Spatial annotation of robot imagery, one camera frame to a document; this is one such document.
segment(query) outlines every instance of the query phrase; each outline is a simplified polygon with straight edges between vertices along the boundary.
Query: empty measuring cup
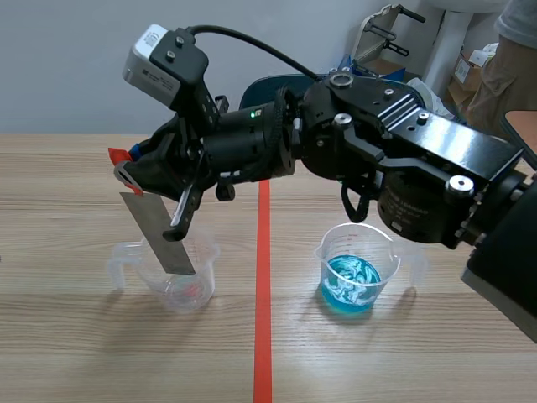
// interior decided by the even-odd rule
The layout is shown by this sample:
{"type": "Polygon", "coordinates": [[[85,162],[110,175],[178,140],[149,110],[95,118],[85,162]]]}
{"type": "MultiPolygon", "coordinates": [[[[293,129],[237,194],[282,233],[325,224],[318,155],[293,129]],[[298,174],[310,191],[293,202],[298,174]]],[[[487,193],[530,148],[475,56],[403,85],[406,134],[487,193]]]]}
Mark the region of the empty measuring cup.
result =
{"type": "Polygon", "coordinates": [[[182,241],[194,275],[166,273],[148,242],[118,243],[108,260],[108,274],[117,290],[125,288],[123,266],[130,264],[148,288],[174,311],[193,311],[204,306],[215,290],[214,261],[220,249],[212,236],[191,229],[182,241]]]}
{"type": "Polygon", "coordinates": [[[392,239],[367,224],[332,228],[315,256],[321,261],[322,295],[346,312],[371,308],[401,264],[392,239]]]}

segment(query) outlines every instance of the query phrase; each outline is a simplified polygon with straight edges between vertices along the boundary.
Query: wooden table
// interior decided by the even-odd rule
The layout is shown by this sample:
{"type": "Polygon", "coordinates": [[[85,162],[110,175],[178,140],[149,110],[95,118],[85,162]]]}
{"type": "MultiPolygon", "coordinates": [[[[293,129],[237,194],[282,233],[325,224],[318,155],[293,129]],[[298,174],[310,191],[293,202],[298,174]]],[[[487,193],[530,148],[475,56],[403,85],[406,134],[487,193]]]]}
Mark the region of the wooden table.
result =
{"type": "Polygon", "coordinates": [[[511,141],[524,148],[524,158],[537,169],[537,111],[511,111],[502,119],[511,141]]]}
{"type": "MultiPolygon", "coordinates": [[[[258,185],[195,217],[222,247],[206,309],[163,311],[133,274],[111,293],[112,246],[141,234],[107,147],[139,140],[0,136],[2,403],[253,401],[258,185]]],[[[334,317],[312,252],[346,221],[338,184],[300,166],[271,192],[274,402],[536,402],[537,347],[459,281],[470,248],[425,248],[417,293],[403,269],[370,315],[334,317]]]]}

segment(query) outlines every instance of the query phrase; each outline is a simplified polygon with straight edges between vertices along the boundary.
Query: black screw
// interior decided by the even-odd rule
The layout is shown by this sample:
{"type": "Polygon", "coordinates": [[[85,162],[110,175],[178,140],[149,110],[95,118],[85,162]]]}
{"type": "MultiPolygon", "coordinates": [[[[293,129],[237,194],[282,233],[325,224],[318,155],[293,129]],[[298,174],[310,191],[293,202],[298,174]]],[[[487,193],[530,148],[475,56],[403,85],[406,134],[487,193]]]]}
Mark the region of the black screw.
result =
{"type": "Polygon", "coordinates": [[[166,52],[166,60],[169,62],[173,62],[174,59],[175,59],[175,53],[172,52],[171,50],[168,50],[168,52],[166,52]]]}

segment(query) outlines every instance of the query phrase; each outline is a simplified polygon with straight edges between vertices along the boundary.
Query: measuring cup with blue liquid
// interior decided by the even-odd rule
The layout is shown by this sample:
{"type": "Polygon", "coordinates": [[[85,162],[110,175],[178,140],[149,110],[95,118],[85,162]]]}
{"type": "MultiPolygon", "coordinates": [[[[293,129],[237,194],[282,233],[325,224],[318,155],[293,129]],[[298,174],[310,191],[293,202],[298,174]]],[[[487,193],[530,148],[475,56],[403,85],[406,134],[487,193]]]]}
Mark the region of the measuring cup with blue liquid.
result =
{"type": "Polygon", "coordinates": [[[401,265],[394,241],[367,224],[334,227],[322,239],[315,256],[321,261],[322,295],[344,312],[371,308],[401,265]]]}

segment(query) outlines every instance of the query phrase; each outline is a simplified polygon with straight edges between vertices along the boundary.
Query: black cable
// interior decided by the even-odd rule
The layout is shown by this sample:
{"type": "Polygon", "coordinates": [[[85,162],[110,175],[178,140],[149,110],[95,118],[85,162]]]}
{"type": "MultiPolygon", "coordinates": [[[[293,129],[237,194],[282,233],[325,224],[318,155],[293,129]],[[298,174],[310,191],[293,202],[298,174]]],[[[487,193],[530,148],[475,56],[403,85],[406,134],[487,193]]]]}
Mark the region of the black cable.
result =
{"type": "Polygon", "coordinates": [[[253,46],[258,47],[261,50],[264,50],[267,53],[270,53],[272,56],[282,60],[284,63],[290,65],[294,69],[300,71],[302,74],[305,74],[309,78],[312,78],[315,81],[320,81],[320,77],[314,73],[313,71],[307,69],[303,65],[301,65],[299,62],[291,59],[287,55],[284,55],[279,50],[276,50],[272,46],[269,46],[265,44],[264,42],[261,42],[258,39],[255,39],[249,35],[243,34],[242,32],[235,31],[233,29],[219,27],[217,25],[195,25],[193,27],[189,27],[186,29],[188,32],[190,32],[192,35],[196,34],[204,34],[204,33],[211,33],[211,34],[220,34],[225,36],[230,36],[235,39],[239,39],[243,42],[247,42],[249,44],[252,44],[253,46]]]}

